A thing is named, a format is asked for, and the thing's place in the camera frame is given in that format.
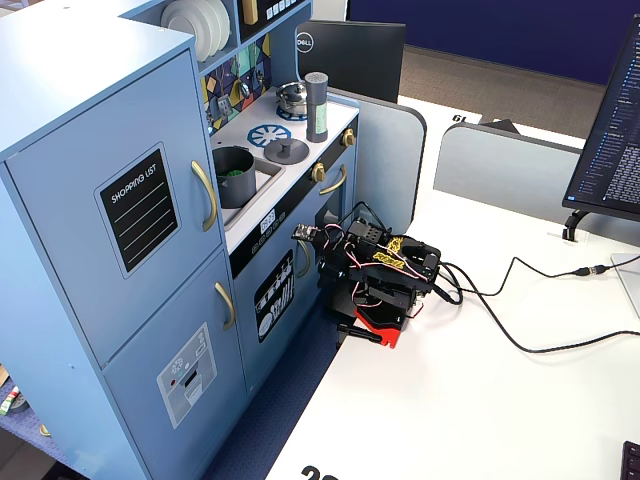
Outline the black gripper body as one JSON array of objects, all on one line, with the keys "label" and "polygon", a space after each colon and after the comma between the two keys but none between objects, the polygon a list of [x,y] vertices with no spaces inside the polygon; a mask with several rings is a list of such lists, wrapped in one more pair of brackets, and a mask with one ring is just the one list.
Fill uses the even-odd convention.
[{"label": "black gripper body", "polygon": [[347,273],[350,269],[360,269],[356,258],[357,237],[351,233],[327,233],[322,249],[323,273]]}]

